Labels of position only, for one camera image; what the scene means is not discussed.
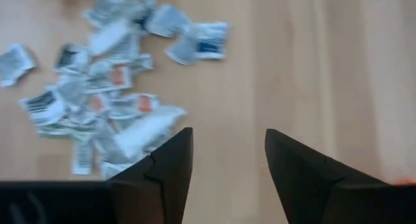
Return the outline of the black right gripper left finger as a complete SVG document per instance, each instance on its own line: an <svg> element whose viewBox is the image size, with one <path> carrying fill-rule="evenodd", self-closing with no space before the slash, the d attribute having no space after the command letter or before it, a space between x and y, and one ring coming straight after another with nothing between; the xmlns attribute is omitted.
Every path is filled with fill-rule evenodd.
<svg viewBox="0 0 416 224"><path fill-rule="evenodd" d="M193 164L186 127L104 181L5 181L2 223L181 223Z"/></svg>

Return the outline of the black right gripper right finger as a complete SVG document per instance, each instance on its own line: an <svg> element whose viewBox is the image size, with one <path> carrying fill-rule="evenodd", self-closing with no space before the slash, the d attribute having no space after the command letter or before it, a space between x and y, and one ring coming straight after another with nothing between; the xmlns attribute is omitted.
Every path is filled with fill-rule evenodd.
<svg viewBox="0 0 416 224"><path fill-rule="evenodd" d="M415 222L414 184L388 184L275 129L265 153L289 223Z"/></svg>

